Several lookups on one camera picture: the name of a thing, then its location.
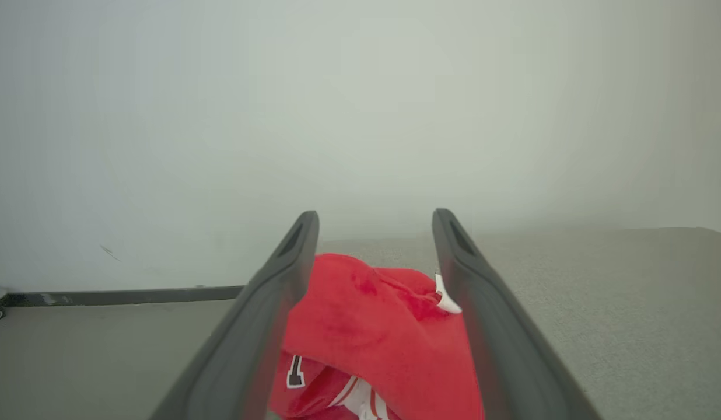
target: baseboard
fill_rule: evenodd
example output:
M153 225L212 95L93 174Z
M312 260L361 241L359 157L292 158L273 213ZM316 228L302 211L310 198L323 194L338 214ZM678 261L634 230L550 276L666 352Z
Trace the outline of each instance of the baseboard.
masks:
M116 290L115 292L9 293L6 306L104 306L140 303L227 300L237 297L242 285L193 289Z

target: red jacket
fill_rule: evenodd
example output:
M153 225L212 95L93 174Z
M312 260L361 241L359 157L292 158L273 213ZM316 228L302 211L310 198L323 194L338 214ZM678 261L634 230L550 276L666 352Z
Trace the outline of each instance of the red jacket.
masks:
M285 418L484 419L461 313L413 269L319 255L288 317L270 409Z

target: red garment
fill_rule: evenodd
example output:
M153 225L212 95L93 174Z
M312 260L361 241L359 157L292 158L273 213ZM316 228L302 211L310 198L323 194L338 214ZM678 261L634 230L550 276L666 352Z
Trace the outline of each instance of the red garment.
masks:
M358 418L342 407L347 401L337 404L358 377L372 387L363 404L376 402L378 418L385 402L389 418L484 419L464 319L438 308L429 277L334 254L317 256L311 275L288 317L270 409L288 418Z

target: floor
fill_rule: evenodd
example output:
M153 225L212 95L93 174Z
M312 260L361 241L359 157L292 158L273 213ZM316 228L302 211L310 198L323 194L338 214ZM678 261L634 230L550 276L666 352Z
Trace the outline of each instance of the floor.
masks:
M605 420L721 419L721 234L475 241ZM320 250L436 269L428 239ZM0 321L0 420L147 418L230 304L11 308Z

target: gray floor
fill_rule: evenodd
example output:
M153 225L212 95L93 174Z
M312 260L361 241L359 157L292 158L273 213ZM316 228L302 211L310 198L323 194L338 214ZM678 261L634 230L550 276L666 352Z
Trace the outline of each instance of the gray floor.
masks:
M605 419L721 418L721 234L475 241ZM427 237L320 250L436 269ZM0 321L0 420L146 418L229 304L11 309Z

